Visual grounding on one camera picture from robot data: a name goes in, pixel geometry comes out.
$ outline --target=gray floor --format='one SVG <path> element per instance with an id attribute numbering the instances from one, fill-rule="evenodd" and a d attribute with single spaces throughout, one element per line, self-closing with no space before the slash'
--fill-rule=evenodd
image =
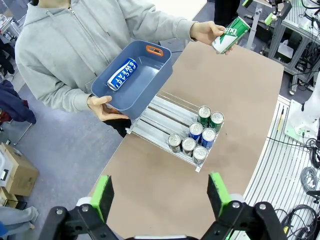
<path id="1" fill-rule="evenodd" d="M 248 10 L 240 7 L 239 14 L 243 16 L 254 10 L 255 7 Z M 195 19 L 203 22 L 213 18 L 214 4 L 207 3 Z M 255 51 L 259 52 L 262 42 L 255 39 L 254 43 Z M 178 40 L 161 44 L 173 52 L 183 50 L 183 44 Z M 174 62 L 179 55 L 179 52 L 173 53 Z M 280 94 L 291 99 L 288 93 L 289 81 L 290 77 L 285 74 Z M 90 112 L 75 114 L 52 110 L 37 101 L 26 85 L 19 93 L 23 99 L 28 100 L 37 118 L 37 124 L 16 146 L 40 172 L 32 195 L 27 198 L 28 204 L 38 208 L 40 213 L 36 228 L 29 232 L 27 239 L 37 239 L 51 207 L 65 206 L 72 209 L 79 198 L 88 194 L 121 138 Z M 302 103 L 310 94 L 309 91 L 300 91 L 293 98 Z"/>

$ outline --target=blue plastic bin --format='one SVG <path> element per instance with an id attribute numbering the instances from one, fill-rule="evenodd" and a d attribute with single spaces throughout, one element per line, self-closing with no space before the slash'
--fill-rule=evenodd
<path id="1" fill-rule="evenodd" d="M 134 73 L 118 91 L 111 90 L 107 81 L 128 59 L 138 64 Z M 130 43 L 98 76 L 91 86 L 100 98 L 112 96 L 108 105 L 130 119 L 138 118 L 173 72 L 171 51 L 154 43 L 137 40 Z"/>

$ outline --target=sleeve cuff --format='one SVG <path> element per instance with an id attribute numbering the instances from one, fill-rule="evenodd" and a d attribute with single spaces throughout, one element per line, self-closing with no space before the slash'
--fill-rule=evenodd
<path id="1" fill-rule="evenodd" d="M 190 37 L 190 29 L 196 21 L 189 21 L 180 19 L 176 25 L 175 36 L 177 39 L 183 39 L 194 42 L 195 40 Z"/>
<path id="2" fill-rule="evenodd" d="M 74 108 L 79 112 L 90 110 L 90 107 L 87 104 L 88 97 L 90 97 L 90 95 L 91 94 L 86 93 L 78 93 L 75 95 L 73 99 Z"/>

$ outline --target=bolt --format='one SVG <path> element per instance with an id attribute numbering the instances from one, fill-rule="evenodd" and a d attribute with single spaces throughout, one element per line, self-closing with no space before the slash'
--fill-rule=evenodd
<path id="1" fill-rule="evenodd" d="M 261 210 L 265 210 L 265 209 L 267 208 L 267 206 L 264 205 L 264 204 L 260 204 L 259 208 L 260 208 Z"/>
<path id="2" fill-rule="evenodd" d="M 89 207 L 88 206 L 83 206 L 82 207 L 82 212 L 88 212 L 89 210 Z"/>
<path id="3" fill-rule="evenodd" d="M 238 208 L 240 208 L 240 204 L 238 202 L 234 202 L 234 203 L 232 203 L 232 207 L 235 209 L 238 209 Z"/>
<path id="4" fill-rule="evenodd" d="M 60 208 L 56 209 L 56 214 L 61 215 L 64 211 Z"/>

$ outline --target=can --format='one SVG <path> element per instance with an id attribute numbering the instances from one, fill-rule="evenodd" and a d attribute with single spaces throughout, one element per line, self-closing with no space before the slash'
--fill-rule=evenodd
<path id="1" fill-rule="evenodd" d="M 181 137 L 179 134 L 173 133 L 168 138 L 168 144 L 172 152 L 175 154 L 181 152 Z"/>
<path id="2" fill-rule="evenodd" d="M 194 122 L 189 127 L 189 138 L 193 138 L 197 143 L 201 139 L 204 127 L 199 122 Z"/>
<path id="3" fill-rule="evenodd" d="M 225 116 L 222 114 L 222 112 L 215 111 L 211 114 L 209 126 L 210 128 L 214 129 L 216 133 L 219 133 L 224 122 Z"/>
<path id="4" fill-rule="evenodd" d="M 216 138 L 216 131 L 213 128 L 206 128 L 202 132 L 201 146 L 206 149 L 211 149 Z"/>
<path id="5" fill-rule="evenodd" d="M 197 120 L 204 128 L 209 126 L 211 109 L 208 106 L 201 106 L 198 110 Z"/>
<path id="6" fill-rule="evenodd" d="M 224 30 L 224 34 L 218 36 L 212 43 L 212 47 L 219 54 L 228 51 L 242 36 L 248 32 L 250 26 L 241 18 L 237 17 Z"/>
<path id="7" fill-rule="evenodd" d="M 132 58 L 128 58 L 124 64 L 109 78 L 106 82 L 109 88 L 113 91 L 118 91 L 125 81 L 138 68 L 138 64 Z"/>
<path id="8" fill-rule="evenodd" d="M 193 150 L 193 162 L 197 165 L 203 164 L 207 157 L 207 149 L 205 149 L 203 146 L 197 146 Z"/>
<path id="9" fill-rule="evenodd" d="M 192 157 L 196 145 L 197 145 L 196 141 L 193 138 L 186 137 L 182 141 L 182 152 L 183 152 L 183 154 L 187 155 L 189 157 Z"/>

